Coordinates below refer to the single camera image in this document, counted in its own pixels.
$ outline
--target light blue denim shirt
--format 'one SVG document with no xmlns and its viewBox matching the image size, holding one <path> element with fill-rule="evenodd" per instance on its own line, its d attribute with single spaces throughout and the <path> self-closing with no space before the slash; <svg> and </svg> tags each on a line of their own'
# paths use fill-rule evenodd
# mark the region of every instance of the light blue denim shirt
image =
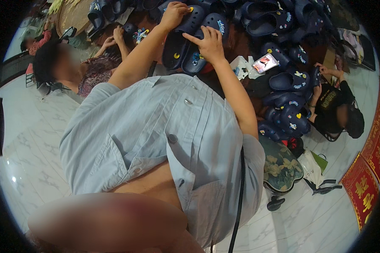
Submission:
<svg viewBox="0 0 380 253">
<path fill-rule="evenodd" d="M 242 146 L 241 226 L 259 207 L 265 153 L 242 134 L 228 102 L 197 77 L 150 77 L 122 91 L 96 85 L 71 118 L 60 157 L 73 194 L 107 192 L 167 159 L 189 232 L 205 248 L 233 230 Z"/>
</svg>

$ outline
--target black t-shirt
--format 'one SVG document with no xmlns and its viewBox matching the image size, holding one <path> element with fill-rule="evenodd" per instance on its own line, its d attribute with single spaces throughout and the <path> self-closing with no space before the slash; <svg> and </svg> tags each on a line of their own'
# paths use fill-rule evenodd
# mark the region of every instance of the black t-shirt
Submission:
<svg viewBox="0 0 380 253">
<path fill-rule="evenodd" d="M 322 84 L 322 93 L 319 97 L 315 114 L 317 117 L 314 121 L 314 127 L 323 132 L 330 134 L 338 134 L 342 132 L 343 128 L 339 126 L 336 118 L 336 108 L 342 104 L 350 104 L 355 99 L 348 83 L 342 81 L 340 83 L 340 90 L 327 83 Z"/>
</svg>

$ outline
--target finger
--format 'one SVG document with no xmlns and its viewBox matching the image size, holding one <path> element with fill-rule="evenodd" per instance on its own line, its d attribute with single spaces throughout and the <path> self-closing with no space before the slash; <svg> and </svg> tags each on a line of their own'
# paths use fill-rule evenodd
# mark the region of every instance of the finger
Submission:
<svg viewBox="0 0 380 253">
<path fill-rule="evenodd" d="M 213 41 L 217 41 L 217 32 L 214 28 L 210 27 L 210 26 L 207 26 L 207 29 L 209 30 L 210 32 L 210 35 L 211 35 L 211 39 Z"/>
<path fill-rule="evenodd" d="M 186 14 L 189 12 L 189 8 L 188 7 L 180 7 L 177 9 L 179 11 L 180 14 Z"/>
<path fill-rule="evenodd" d="M 218 42 L 222 44 L 223 43 L 223 34 L 218 30 L 216 30 L 216 33 L 217 33 Z"/>
<path fill-rule="evenodd" d="M 201 26 L 201 30 L 203 31 L 204 39 L 211 38 L 210 31 L 205 26 Z"/>
<path fill-rule="evenodd" d="M 179 1 L 173 1 L 173 2 L 170 2 L 167 7 L 168 8 L 172 8 L 173 6 L 175 6 L 176 4 L 182 4 L 182 2 L 179 2 Z"/>
<path fill-rule="evenodd" d="M 187 8 L 187 9 L 189 8 L 189 7 L 187 7 L 187 4 L 185 4 L 185 3 L 175 4 L 174 7 L 175 7 L 175 8 L 185 7 L 185 8 Z"/>
<path fill-rule="evenodd" d="M 190 40 L 190 42 L 193 42 L 194 44 L 196 44 L 196 45 L 200 45 L 200 43 L 201 43 L 201 40 L 200 39 L 197 39 L 196 37 L 194 37 L 194 36 L 191 36 L 190 34 L 187 34 L 187 33 L 182 33 L 183 34 L 183 37 L 184 38 L 186 38 L 186 39 L 188 39 L 188 40 Z"/>
</svg>

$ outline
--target smartphone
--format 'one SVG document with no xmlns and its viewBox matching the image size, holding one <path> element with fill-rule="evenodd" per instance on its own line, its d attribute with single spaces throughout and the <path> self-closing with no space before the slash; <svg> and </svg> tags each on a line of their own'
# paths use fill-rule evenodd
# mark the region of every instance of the smartphone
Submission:
<svg viewBox="0 0 380 253">
<path fill-rule="evenodd" d="M 259 74 L 262 74 L 263 72 L 276 67 L 277 65 L 279 65 L 277 60 L 273 57 L 273 55 L 268 53 L 259 60 L 255 61 L 252 67 L 256 69 Z"/>
</svg>

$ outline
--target floral cushion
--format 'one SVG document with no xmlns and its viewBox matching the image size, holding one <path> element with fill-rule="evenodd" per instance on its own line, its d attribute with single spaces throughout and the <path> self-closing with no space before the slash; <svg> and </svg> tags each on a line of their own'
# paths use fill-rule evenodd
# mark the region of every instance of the floral cushion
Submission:
<svg viewBox="0 0 380 253">
<path fill-rule="evenodd" d="M 304 176 L 303 168 L 283 143 L 276 143 L 266 136 L 259 136 L 265 150 L 266 161 L 263 180 L 277 191 L 288 191 L 294 181 Z"/>
</svg>

